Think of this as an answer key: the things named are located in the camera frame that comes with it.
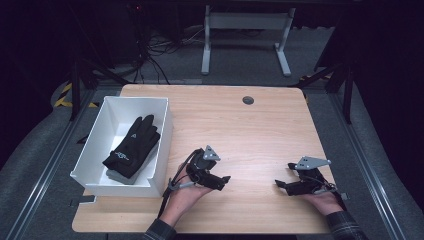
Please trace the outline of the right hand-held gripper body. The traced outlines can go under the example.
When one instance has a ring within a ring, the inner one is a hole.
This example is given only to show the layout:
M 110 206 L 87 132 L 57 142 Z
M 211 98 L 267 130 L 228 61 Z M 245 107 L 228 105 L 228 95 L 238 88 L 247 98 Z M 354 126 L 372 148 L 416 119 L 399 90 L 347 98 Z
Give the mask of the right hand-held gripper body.
M 319 168 L 331 164 L 330 160 L 303 156 L 295 163 L 299 181 L 287 183 L 286 192 L 289 196 L 313 194 L 319 189 L 332 189 L 336 186 L 329 183 L 320 172 Z

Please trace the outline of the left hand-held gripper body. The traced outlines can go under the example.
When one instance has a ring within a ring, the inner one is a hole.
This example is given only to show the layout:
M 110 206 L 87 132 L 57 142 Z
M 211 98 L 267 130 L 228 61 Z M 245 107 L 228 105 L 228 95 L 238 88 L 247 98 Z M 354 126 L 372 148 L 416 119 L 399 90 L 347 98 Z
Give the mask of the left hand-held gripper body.
M 207 145 L 194 151 L 194 155 L 190 158 L 189 164 L 186 166 L 186 173 L 194 183 L 206 183 L 208 175 L 213 175 L 210 170 L 216 165 L 221 158 Z

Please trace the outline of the black glove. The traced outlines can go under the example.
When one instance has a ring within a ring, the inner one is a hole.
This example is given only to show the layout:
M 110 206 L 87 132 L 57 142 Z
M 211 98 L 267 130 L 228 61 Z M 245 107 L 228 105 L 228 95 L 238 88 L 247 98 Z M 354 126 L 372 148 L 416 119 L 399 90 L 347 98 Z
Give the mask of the black glove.
M 153 125 L 154 116 L 138 117 L 121 143 L 110 152 L 103 164 L 126 178 L 131 178 L 143 165 L 161 135 Z

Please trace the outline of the white box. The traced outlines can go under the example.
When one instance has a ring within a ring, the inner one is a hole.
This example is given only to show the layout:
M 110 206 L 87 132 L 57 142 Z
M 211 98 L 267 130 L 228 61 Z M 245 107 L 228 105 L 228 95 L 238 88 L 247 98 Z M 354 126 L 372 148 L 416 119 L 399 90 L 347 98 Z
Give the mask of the white box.
M 103 161 L 122 142 L 136 118 L 153 115 L 161 135 L 134 184 L 107 176 Z M 167 166 L 173 131 L 169 101 L 157 97 L 104 98 L 80 157 L 70 176 L 95 196 L 160 197 L 167 185 Z

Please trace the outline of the person's right hand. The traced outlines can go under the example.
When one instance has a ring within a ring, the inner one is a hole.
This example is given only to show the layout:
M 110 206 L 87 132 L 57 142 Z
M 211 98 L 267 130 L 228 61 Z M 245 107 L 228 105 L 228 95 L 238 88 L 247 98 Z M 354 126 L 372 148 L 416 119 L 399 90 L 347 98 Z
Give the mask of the person's right hand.
M 336 197 L 330 192 L 318 195 L 305 194 L 301 198 L 312 204 L 324 216 L 343 210 Z

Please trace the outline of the person's left hand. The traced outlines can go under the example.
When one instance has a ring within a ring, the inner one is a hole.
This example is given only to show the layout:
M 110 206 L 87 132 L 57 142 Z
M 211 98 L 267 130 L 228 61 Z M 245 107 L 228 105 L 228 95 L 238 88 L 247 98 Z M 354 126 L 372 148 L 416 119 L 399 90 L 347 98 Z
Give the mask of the person's left hand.
M 173 191 L 159 219 L 171 227 L 175 227 L 180 218 L 187 213 L 199 199 L 212 192 L 202 186 L 189 186 Z

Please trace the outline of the black tripod stand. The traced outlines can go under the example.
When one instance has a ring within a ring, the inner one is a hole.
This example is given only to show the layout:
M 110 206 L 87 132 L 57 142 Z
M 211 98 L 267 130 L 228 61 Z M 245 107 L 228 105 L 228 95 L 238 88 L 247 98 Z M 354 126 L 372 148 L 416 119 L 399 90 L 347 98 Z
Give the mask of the black tripod stand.
M 346 64 L 335 64 L 331 67 L 327 67 L 311 76 L 305 76 L 298 83 L 292 85 L 292 88 L 303 89 L 304 87 L 324 79 L 329 76 L 329 80 L 325 85 L 325 91 L 327 93 L 336 94 L 341 86 L 344 86 L 343 104 L 342 104 L 342 115 L 347 124 L 351 123 L 351 103 L 353 94 L 353 69 L 350 65 Z
M 72 113 L 70 120 L 74 121 L 79 115 L 82 101 L 81 101 L 81 89 L 80 83 L 83 83 L 86 89 L 94 90 L 98 81 L 94 76 L 93 71 L 96 70 L 101 74 L 105 75 L 108 79 L 112 79 L 121 86 L 129 84 L 129 81 L 124 78 L 118 76 L 112 71 L 108 70 L 105 67 L 101 67 L 100 65 L 94 63 L 91 60 L 84 58 L 77 58 L 74 61 L 74 64 L 71 68 L 71 90 L 72 90 Z

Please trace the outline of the dark curtain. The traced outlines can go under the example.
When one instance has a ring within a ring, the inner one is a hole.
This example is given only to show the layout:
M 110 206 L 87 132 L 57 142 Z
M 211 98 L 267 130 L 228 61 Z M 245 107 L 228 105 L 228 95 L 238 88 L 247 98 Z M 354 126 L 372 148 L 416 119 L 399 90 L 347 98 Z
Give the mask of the dark curtain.
M 388 158 L 424 209 L 424 0 L 353 0 L 338 30 Z
M 0 0 L 0 169 L 70 71 L 61 30 L 51 0 Z

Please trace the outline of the yellow black hazard tape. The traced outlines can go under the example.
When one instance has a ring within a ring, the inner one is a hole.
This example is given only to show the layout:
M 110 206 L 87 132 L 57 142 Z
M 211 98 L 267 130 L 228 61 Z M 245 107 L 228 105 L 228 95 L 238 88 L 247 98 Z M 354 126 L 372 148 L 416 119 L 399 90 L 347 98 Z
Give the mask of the yellow black hazard tape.
M 83 105 L 85 101 L 86 93 L 82 90 L 76 91 L 71 82 L 66 82 L 56 100 L 54 101 L 54 107 L 73 107 L 74 104 Z

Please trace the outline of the aluminium floor rail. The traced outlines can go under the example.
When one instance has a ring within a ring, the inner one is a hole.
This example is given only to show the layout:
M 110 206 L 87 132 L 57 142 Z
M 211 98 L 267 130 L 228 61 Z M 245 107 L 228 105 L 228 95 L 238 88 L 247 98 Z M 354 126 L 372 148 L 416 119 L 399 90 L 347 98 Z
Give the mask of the aluminium floor rail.
M 342 109 L 342 103 L 336 94 L 328 95 L 329 101 L 336 113 L 343 131 L 347 136 L 351 147 L 355 153 L 357 165 L 361 171 L 367 188 L 371 194 L 373 202 L 380 214 L 380 217 L 387 229 L 391 240 L 405 240 L 404 232 L 394 214 L 386 191 L 378 178 L 376 172 L 368 162 L 368 158 L 359 142 L 359 138 L 351 124 L 348 124 Z
M 24 235 L 41 201 L 43 200 L 43 197 L 47 192 L 61 161 L 63 160 L 64 152 L 69 145 L 71 135 L 74 133 L 80 119 L 82 118 L 82 115 L 86 110 L 86 107 L 89 105 L 94 95 L 95 90 L 86 90 L 80 99 L 80 104 L 76 104 L 78 101 L 76 97 L 73 98 L 73 105 L 77 108 L 77 110 L 71 115 L 70 120 L 66 122 L 65 129 L 60 139 L 58 140 L 52 155 L 46 163 L 46 166 L 44 167 L 35 185 L 33 186 L 31 193 L 25 202 L 25 205 L 20 211 L 13 226 L 9 230 L 5 240 L 22 239 L 22 236 Z

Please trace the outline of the black table bracket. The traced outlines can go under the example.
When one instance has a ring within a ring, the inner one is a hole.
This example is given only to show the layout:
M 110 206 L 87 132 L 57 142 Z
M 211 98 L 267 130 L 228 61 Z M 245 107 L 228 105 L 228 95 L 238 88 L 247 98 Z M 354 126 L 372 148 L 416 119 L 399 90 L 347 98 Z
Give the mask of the black table bracket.
M 86 195 L 86 196 L 80 196 L 78 198 L 73 198 L 69 206 L 70 207 L 78 207 L 80 204 L 90 204 L 94 203 L 96 201 L 96 197 L 94 195 Z

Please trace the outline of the white metal desk frame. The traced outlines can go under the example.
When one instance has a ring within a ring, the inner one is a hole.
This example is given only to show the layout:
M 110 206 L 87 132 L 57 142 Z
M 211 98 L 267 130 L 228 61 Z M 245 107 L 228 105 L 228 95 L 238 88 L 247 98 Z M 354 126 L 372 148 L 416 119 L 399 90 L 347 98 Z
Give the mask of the white metal desk frame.
M 204 16 L 204 48 L 201 65 L 201 74 L 208 75 L 211 59 L 212 29 L 253 29 L 253 30 L 280 30 L 281 40 L 274 44 L 274 50 L 283 75 L 289 77 L 291 70 L 285 56 L 285 45 L 294 20 L 296 9 L 290 8 L 284 13 L 235 13 L 214 12 L 210 5 L 205 7 Z

